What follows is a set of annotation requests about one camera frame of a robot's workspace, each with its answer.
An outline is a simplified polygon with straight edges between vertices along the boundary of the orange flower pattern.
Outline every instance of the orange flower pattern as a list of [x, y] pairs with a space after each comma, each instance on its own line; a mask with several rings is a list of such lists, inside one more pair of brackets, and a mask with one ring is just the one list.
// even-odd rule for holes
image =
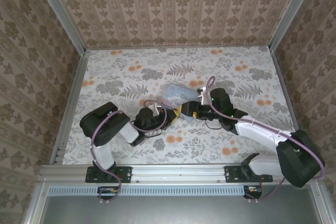
[[[112, 101], [133, 119], [146, 99], [162, 97], [168, 83], [195, 90], [206, 85], [212, 75], [216, 76], [215, 87], [224, 88], [236, 108], [272, 126], [292, 128], [267, 47], [124, 49], [114, 55], [111, 51], [92, 52], [64, 164], [91, 162], [90, 141], [79, 127], [86, 113]], [[219, 126], [216, 121], [208, 125]], [[210, 130], [203, 121], [182, 119], [136, 147], [130, 147], [119, 136], [115, 138], [113, 155], [120, 163], [230, 163], [241, 162], [248, 153], [268, 151], [252, 140], [224, 130]]]

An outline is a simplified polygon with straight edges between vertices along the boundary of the patterned wall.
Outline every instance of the patterned wall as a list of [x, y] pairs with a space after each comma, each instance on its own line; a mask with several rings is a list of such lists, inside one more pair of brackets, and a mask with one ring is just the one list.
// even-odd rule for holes
[[0, 0], [0, 223], [19, 223], [27, 210], [77, 64], [47, 0]]
[[289, 0], [61, 0], [87, 47], [267, 44]]
[[304, 0], [276, 54], [299, 125], [326, 161], [336, 206], [336, 0]]

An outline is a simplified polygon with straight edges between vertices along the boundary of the gray floor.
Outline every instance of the gray floor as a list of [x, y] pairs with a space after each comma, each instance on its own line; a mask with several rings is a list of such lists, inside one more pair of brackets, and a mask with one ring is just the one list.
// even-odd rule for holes
[[307, 189], [283, 186], [271, 198], [248, 203], [242, 196], [121, 196], [109, 204], [97, 197], [49, 197], [44, 224], [299, 224], [321, 223]]

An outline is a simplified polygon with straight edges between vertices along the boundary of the yellow component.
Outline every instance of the yellow component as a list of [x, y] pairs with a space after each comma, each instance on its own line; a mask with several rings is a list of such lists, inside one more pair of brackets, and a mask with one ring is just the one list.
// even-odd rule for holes
[[171, 124], [173, 124], [173, 123], [176, 121], [176, 119], [179, 118], [179, 116], [181, 115], [181, 113], [180, 113], [179, 111], [177, 111], [177, 110], [174, 110], [174, 113], [175, 113], [176, 117], [175, 117], [174, 120], [171, 122]]

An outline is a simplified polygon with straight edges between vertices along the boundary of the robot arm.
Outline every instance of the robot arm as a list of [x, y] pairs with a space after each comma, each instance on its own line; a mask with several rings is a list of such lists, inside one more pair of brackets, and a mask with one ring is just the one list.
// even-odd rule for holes
[[[199, 90], [199, 92], [204, 94], [205, 90]], [[229, 95], [222, 88], [212, 90], [210, 96], [213, 107], [222, 114], [237, 119], [247, 119], [248, 121], [252, 121], [252, 123], [222, 117], [214, 112], [209, 104], [205, 104], [204, 102], [186, 102], [179, 107], [179, 111], [199, 120], [212, 121], [216, 119], [226, 131], [248, 137], [273, 151], [276, 156], [255, 154], [249, 159], [248, 166], [250, 172], [253, 172], [253, 174], [284, 176], [286, 180], [294, 186], [302, 187], [312, 179], [318, 171], [320, 171], [319, 164], [308, 152], [288, 140], [286, 137], [281, 136], [279, 134], [280, 132], [291, 136], [311, 150], [324, 166], [322, 157], [314, 147], [310, 137], [304, 131], [280, 131], [267, 124], [258, 122], [246, 112], [234, 109]], [[258, 124], [265, 125], [278, 133], [266, 130]]]
[[[159, 113], [154, 116], [153, 111], [149, 108], [142, 108], [139, 111], [133, 125], [130, 122], [130, 118], [124, 113], [116, 114], [106, 121], [94, 139], [94, 146], [92, 146], [92, 148], [98, 163], [103, 169], [114, 173], [116, 163], [111, 154], [109, 141], [117, 133], [120, 133], [131, 146], [136, 146], [144, 140], [144, 131], [150, 131], [158, 127], [165, 130], [174, 123], [180, 113], [183, 113], [199, 120], [218, 120], [226, 131], [248, 137], [268, 147], [276, 154], [274, 156], [253, 154], [248, 157], [244, 161], [244, 166], [243, 164], [241, 166], [242, 173], [245, 176], [247, 176], [246, 174], [284, 176], [286, 180], [294, 186], [302, 187], [320, 171], [320, 165], [311, 154], [286, 137], [281, 136], [280, 132], [291, 136], [301, 145], [312, 151], [324, 166], [322, 157], [304, 131], [280, 131], [258, 122], [246, 112], [235, 109], [231, 104], [229, 95], [224, 89], [214, 89], [210, 92], [210, 96], [213, 107], [220, 113], [235, 119], [247, 119], [248, 122], [220, 116], [209, 104], [205, 104], [206, 99], [202, 99], [202, 102], [191, 101], [183, 103], [179, 107], [179, 111], [166, 110], [166, 121], [164, 121], [165, 112], [163, 112], [163, 110], [157, 110]], [[83, 129], [85, 136], [92, 138], [98, 125], [100, 125], [110, 113], [116, 110], [118, 110], [118, 108], [112, 102], [109, 102], [85, 115], [80, 121], [80, 127]], [[265, 130], [260, 124], [278, 133]]]

